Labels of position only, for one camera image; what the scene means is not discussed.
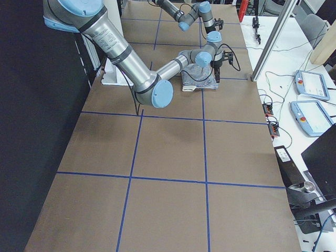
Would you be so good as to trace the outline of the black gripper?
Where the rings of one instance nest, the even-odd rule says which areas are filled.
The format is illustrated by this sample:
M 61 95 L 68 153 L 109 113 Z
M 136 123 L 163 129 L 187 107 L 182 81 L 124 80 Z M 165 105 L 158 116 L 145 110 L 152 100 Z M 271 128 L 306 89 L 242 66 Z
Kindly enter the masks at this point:
M 214 76 L 215 76 L 215 80 L 216 82 L 220 82 L 220 67 L 223 65 L 223 61 L 220 60 L 212 60 L 211 61 L 211 67 L 214 68 Z
M 215 26 L 206 27 L 206 33 L 209 34 L 210 32 L 216 31 Z

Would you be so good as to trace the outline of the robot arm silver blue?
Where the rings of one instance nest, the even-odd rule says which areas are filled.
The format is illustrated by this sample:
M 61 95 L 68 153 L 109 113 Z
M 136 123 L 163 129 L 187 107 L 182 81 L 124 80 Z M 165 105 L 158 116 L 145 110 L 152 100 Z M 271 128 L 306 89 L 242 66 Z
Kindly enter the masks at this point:
M 215 19 L 213 17 L 212 8 L 208 1 L 191 5 L 191 9 L 188 13 L 183 12 L 172 2 L 167 0 L 152 2 L 166 11 L 176 22 L 178 22 L 178 26 L 182 31 L 187 31 L 198 18 L 202 19 L 207 34 L 215 31 L 217 26 L 218 30 L 223 29 L 224 21 L 220 18 Z
M 131 101 L 165 108 L 174 95 L 174 80 L 186 66 L 208 67 L 222 58 L 224 21 L 209 2 L 175 5 L 146 1 L 149 19 L 132 20 L 103 1 L 43 1 L 48 28 L 89 39 L 122 73 Z

